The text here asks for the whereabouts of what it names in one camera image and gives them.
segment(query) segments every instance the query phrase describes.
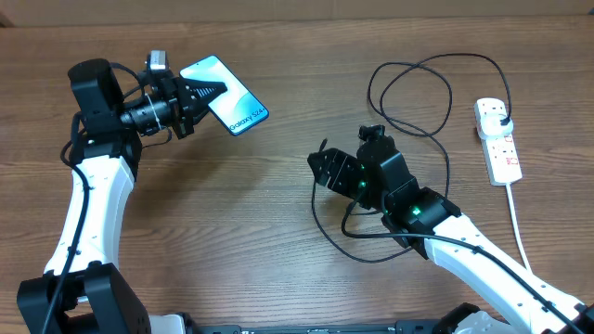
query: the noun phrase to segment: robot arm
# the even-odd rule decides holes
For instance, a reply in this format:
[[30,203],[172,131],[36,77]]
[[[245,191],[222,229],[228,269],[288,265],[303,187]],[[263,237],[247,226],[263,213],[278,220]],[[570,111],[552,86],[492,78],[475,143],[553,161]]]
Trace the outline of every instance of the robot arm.
[[[354,199],[352,205],[358,203],[365,209],[382,212],[381,221],[391,232],[365,235],[347,231],[345,222],[351,206],[342,220],[342,232],[347,237],[393,238],[402,247],[412,247],[423,258],[462,279],[518,333],[571,330],[560,316],[583,330],[592,329],[588,322],[592,321],[592,315],[588,315],[581,301],[527,272],[490,242],[448,199],[427,187],[421,189],[408,171],[403,155],[395,148],[394,140],[384,135],[384,131],[381,125],[362,126],[359,131],[362,144],[356,157],[330,148],[312,153],[307,159],[318,184]],[[481,251],[493,255],[534,291],[528,291],[517,277]],[[537,300],[537,294],[544,300]],[[440,330],[488,330],[490,326],[480,327],[480,321],[467,321],[465,328],[457,328],[460,321],[456,320],[455,324],[452,321],[444,321]]]
[[[31,332],[150,332],[152,319],[117,269],[123,210],[142,151],[138,135],[154,135],[167,127],[179,139],[191,135],[208,113],[208,104],[226,91],[224,83],[174,77],[164,51],[151,52],[146,70],[134,74],[138,87],[126,95],[112,69],[134,74],[105,59],[87,60],[68,73],[81,112],[74,118],[66,162],[82,172],[89,187],[84,189],[81,176],[73,171],[71,205],[54,256],[42,277],[20,284],[17,304]],[[150,94],[145,94],[146,85]],[[135,90],[141,90],[140,98],[124,102]],[[76,135],[79,120],[83,135]],[[88,205],[81,220],[87,202],[84,190]],[[75,231],[80,231],[78,246],[69,250],[78,236]],[[66,315],[84,301],[91,304],[93,313]],[[171,323],[154,319],[156,328]],[[180,321],[174,316],[167,319]]]

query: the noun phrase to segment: smartphone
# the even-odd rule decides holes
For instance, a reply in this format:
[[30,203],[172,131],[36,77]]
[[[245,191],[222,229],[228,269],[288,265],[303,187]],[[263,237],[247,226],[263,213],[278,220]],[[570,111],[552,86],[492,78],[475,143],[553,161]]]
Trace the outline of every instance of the smartphone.
[[268,118],[268,109],[215,55],[186,67],[179,75],[190,80],[225,83],[226,92],[208,106],[232,135],[241,135]]

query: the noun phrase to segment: white power cable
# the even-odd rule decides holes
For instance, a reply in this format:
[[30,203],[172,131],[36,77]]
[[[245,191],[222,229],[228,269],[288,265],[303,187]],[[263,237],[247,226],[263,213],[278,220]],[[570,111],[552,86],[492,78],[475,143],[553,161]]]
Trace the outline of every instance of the white power cable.
[[520,255],[522,256],[523,266],[526,267],[532,274],[532,268],[530,268],[530,264],[528,263],[528,257],[526,256],[526,252],[523,249],[522,239],[520,238],[520,228],[518,227],[518,220],[516,218],[516,208],[513,205],[513,196],[511,195],[511,184],[505,184],[505,189],[508,192],[508,203],[510,204],[510,214],[511,214],[511,225],[513,226],[513,234],[516,236],[516,243],[518,244],[518,250],[520,250]]

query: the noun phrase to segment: wood grain surface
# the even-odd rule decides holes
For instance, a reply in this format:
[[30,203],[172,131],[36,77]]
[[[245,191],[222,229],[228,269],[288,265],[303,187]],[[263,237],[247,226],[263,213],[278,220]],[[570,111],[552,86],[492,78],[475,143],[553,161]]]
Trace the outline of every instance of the wood grain surface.
[[[189,312],[200,324],[353,324],[436,318],[462,302],[493,309],[417,253],[356,263],[312,219],[306,162],[325,137],[355,153],[360,124],[385,123],[365,100],[373,70],[390,60],[476,52],[507,74],[524,178],[513,186],[523,243],[537,275],[594,301],[594,20],[590,17],[388,19],[171,24],[0,30],[0,331],[26,332],[20,281],[38,277],[62,230],[70,171],[58,154],[77,104],[67,70],[106,58],[140,70],[151,49],[179,71],[218,55],[270,109],[233,137],[213,117],[197,133],[143,151],[123,221],[121,271],[152,314]],[[437,136],[452,161],[450,199],[501,249],[520,259],[505,189],[489,185],[474,129],[477,98],[504,98],[490,65],[431,63],[454,89]],[[375,93],[396,74],[380,75]],[[133,85],[118,73],[124,88]],[[391,115],[435,128],[447,91],[411,73],[388,94]],[[427,139],[389,130],[422,186],[443,192],[444,160]],[[163,137],[146,138],[146,143]],[[388,240],[342,237],[346,201],[319,189],[317,210],[339,244],[359,256],[398,251]],[[378,217],[352,224],[380,231]]]

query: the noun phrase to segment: black cable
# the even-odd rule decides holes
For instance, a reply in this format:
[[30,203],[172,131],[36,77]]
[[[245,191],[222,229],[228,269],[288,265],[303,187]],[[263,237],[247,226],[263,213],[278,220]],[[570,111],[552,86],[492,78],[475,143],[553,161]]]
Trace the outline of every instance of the black cable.
[[359,213],[351,213],[351,215],[373,215],[380,213],[379,210],[374,210],[372,212],[359,212]]
[[130,95],[132,95],[134,92],[136,92],[138,89],[140,89],[140,98],[127,103],[125,107],[127,109],[130,109],[130,108],[139,106],[145,99],[145,86],[142,84],[138,75],[134,71],[128,69],[127,67],[125,67],[124,65],[122,65],[120,63],[112,62],[112,63],[110,63],[110,65],[113,69],[125,71],[125,72],[129,73],[130,75],[132,75],[136,79],[138,86],[136,86],[136,87],[132,88],[131,90],[129,90],[128,92],[126,92],[123,95],[123,99],[125,100]]
[[[78,130],[78,121],[80,121],[80,117],[81,117],[80,113],[77,113],[74,115],[74,118],[72,120],[72,130],[75,134],[76,134],[76,130]],[[84,133],[84,131],[85,131],[85,129],[83,128],[83,130],[78,132],[78,136],[82,135]],[[47,308],[47,313],[45,314],[44,326],[42,327],[42,331],[41,331],[42,334],[46,334],[47,331],[49,330],[49,324],[51,322],[52,315],[56,312],[56,307],[58,305],[58,301],[61,300],[61,294],[64,289],[64,283],[66,281],[66,275],[71,270],[72,262],[74,261],[74,255],[76,255],[76,249],[78,248],[78,243],[81,238],[81,233],[83,232],[84,219],[86,217],[86,212],[87,212],[88,206],[89,206],[89,191],[91,188],[89,187],[89,183],[86,179],[86,176],[84,176],[84,173],[78,167],[76,167],[75,164],[73,164],[72,162],[70,162],[69,160],[66,159],[66,151],[68,150],[68,148],[71,145],[72,145],[72,140],[70,140],[68,143],[66,143],[66,145],[64,146],[64,148],[61,150],[61,152],[59,154],[59,158],[62,160],[62,162],[64,162],[65,165],[72,168],[72,170],[75,171],[78,174],[78,176],[81,178],[81,181],[83,182],[83,206],[81,208],[81,214],[79,216],[78,223],[76,225],[76,230],[74,231],[74,236],[72,237],[72,244],[70,247],[68,247],[68,256],[66,258],[66,263],[64,263],[64,268],[62,269],[62,273],[60,274],[58,284],[56,285],[56,288],[54,289],[54,293],[52,295],[51,302],[49,303],[49,307]]]
[[[324,147],[326,146],[326,143],[328,142],[328,139],[324,139],[324,141],[322,141],[322,144],[319,147],[319,151],[321,152]],[[349,259],[361,262],[361,263],[382,263],[382,262],[386,262],[389,260],[392,260],[400,255],[406,254],[409,251],[412,251],[412,248],[408,248],[405,250],[402,250],[396,254],[378,259],[378,260],[366,260],[366,259],[361,259],[358,258],[354,255],[351,255],[348,251],[343,250],[341,248],[341,246],[339,246],[336,242],[334,242],[334,240],[332,240],[332,238],[328,235],[328,233],[326,233],[326,231],[324,230],[324,227],[322,227],[322,224],[319,222],[319,220],[317,219],[317,214],[316,214],[316,181],[314,180],[314,187],[312,189],[312,214],[314,216],[314,220],[316,221],[316,225],[317,228],[319,228],[320,232],[322,232],[322,234],[324,235],[324,237],[326,238],[327,241],[329,241],[329,243],[334,246],[334,248],[336,248],[339,252],[341,252],[342,254],[344,254],[346,257],[348,257]]]
[[[444,117],[444,121],[441,123],[441,125],[437,128],[437,130],[428,133],[425,130],[419,128],[417,125],[414,125],[412,123],[409,122],[404,122],[404,121],[400,121],[397,120],[393,117],[388,116],[384,109],[383,109],[383,97],[385,95],[385,92],[387,91],[387,89],[384,89],[382,95],[381,95],[381,99],[380,99],[380,108],[377,109],[376,106],[373,104],[373,101],[371,100],[371,85],[373,84],[373,80],[375,79],[375,76],[378,74],[378,72],[389,65],[401,65],[401,66],[409,66],[408,71],[412,71],[411,69],[422,69],[425,71],[428,71],[432,74],[435,74],[439,79],[441,79],[444,84],[447,86],[447,92],[449,94],[449,104],[447,107],[447,113],[445,114]],[[397,80],[398,78],[400,78],[402,75],[406,74],[406,72],[402,72],[400,73],[396,79],[394,79],[386,88],[390,88],[390,86],[392,84],[394,84],[395,80]],[[452,93],[452,86],[449,84],[449,81],[442,75],[440,74],[438,71],[433,70],[431,68],[428,68],[426,66],[420,65],[420,64],[413,64],[413,63],[409,63],[409,62],[405,62],[405,61],[390,61],[390,62],[386,62],[381,64],[375,71],[373,71],[373,74],[371,75],[371,79],[369,79],[369,86],[368,86],[368,103],[369,105],[373,108],[373,110],[375,110],[375,112],[377,112],[380,116],[382,116],[390,125],[392,125],[396,130],[399,130],[407,135],[414,135],[414,136],[418,136],[418,137],[429,137],[434,143],[435,145],[437,145],[437,147],[439,147],[442,152],[444,152],[444,159],[445,159],[445,193],[444,193],[444,197],[447,198],[447,195],[449,193],[449,178],[450,178],[450,166],[449,166],[449,156],[447,154],[446,149],[444,148],[444,146],[437,140],[435,139],[433,136],[436,135],[437,133],[439,133],[444,126],[446,126],[446,122],[447,119],[449,118],[449,114],[452,111],[452,103],[453,103],[453,93]],[[413,132],[410,132],[406,129],[403,129],[402,127],[398,126],[397,124],[395,124],[394,122],[403,124],[405,126],[411,127],[419,132],[421,132],[421,134],[416,134]]]
[[[482,58],[482,59],[490,62],[493,66],[495,66],[495,68],[499,72],[499,75],[501,76],[501,80],[503,81],[503,85],[505,86],[505,91],[506,91],[506,94],[508,96],[508,117],[506,117],[505,119],[503,119],[501,121],[501,125],[507,125],[510,122],[510,120],[511,120],[511,93],[510,93],[510,86],[508,85],[508,80],[506,79],[505,74],[503,74],[503,71],[501,70],[501,68],[499,67],[499,65],[493,59],[491,59],[491,58],[489,58],[487,56],[483,56],[483,55],[479,55],[479,54],[473,54],[473,53],[449,53],[449,54],[441,54],[441,55],[436,55],[436,56],[431,56],[429,58],[425,58],[424,60],[421,60],[420,62],[418,62],[416,64],[411,64],[408,69],[406,69],[406,70],[402,71],[400,74],[398,74],[384,88],[383,92],[381,93],[381,98],[380,98],[380,109],[383,109],[382,101],[383,101],[383,97],[385,96],[386,92],[388,91],[388,89],[390,89],[390,87],[398,79],[400,79],[403,75],[407,74],[408,72],[415,70],[416,68],[422,68],[421,67],[421,64],[423,64],[423,63],[425,63],[425,62],[427,62],[429,60],[436,59],[436,58],[443,58],[443,57],[475,57],[475,58]],[[445,125],[445,122],[434,133],[432,133],[432,135],[437,134],[444,127],[444,125]],[[407,131],[404,130],[404,129],[402,129],[402,128],[400,128],[398,130],[407,133]]]
[[[366,189],[364,189],[363,191],[360,191],[359,194],[357,194],[357,196],[355,197],[355,200],[353,200],[348,205],[347,210],[344,213],[344,217],[342,218],[342,222],[341,222],[341,230],[342,230],[342,233],[345,236],[347,236],[349,238],[365,238],[365,239],[374,239],[374,238],[428,238],[428,239],[435,239],[435,240],[439,240],[439,241],[444,241],[444,242],[448,242],[448,243],[451,243],[451,244],[455,244],[455,245],[458,245],[458,246],[467,248],[469,250],[472,250],[472,252],[474,252],[474,253],[480,253],[485,258],[491,260],[492,262],[494,262],[495,264],[497,264],[501,269],[503,269],[506,273],[508,273],[522,287],[524,287],[530,294],[532,294],[536,300],[538,300],[539,302],[541,302],[543,304],[543,306],[545,306],[552,313],[554,313],[557,317],[559,317],[560,320],[565,323],[565,325],[567,325],[569,328],[571,328],[572,330],[574,330],[576,333],[584,334],[569,318],[567,318],[564,314],[562,314],[561,311],[559,311],[553,305],[552,302],[547,301],[536,290],[534,290],[528,283],[526,283],[520,276],[518,276],[518,274],[516,274],[513,270],[511,270],[511,268],[509,268],[506,264],[504,264],[501,260],[499,260],[495,255],[493,255],[490,252],[482,249],[480,245],[474,246],[474,245],[472,245],[470,243],[459,241],[459,240],[456,240],[456,239],[453,239],[453,238],[441,237],[441,236],[435,236],[435,235],[425,235],[425,234],[419,234],[419,233],[358,234],[358,233],[353,233],[353,232],[347,231],[346,230],[346,221],[347,221],[347,219],[348,219],[351,211],[355,207],[355,205],[361,200],[361,198],[363,198],[363,195],[366,192],[367,192]],[[384,217],[387,220],[391,221],[391,217],[390,217],[389,214],[385,214],[384,213]]]
[[171,129],[169,127],[166,127],[165,129],[167,130],[167,133],[168,134],[167,134],[167,139],[165,139],[164,142],[160,142],[160,143],[157,143],[157,144],[145,145],[142,148],[143,149],[144,148],[151,148],[151,147],[154,147],[154,146],[165,145],[165,144],[169,143],[171,141],[171,139],[174,137],[174,134],[172,134]]

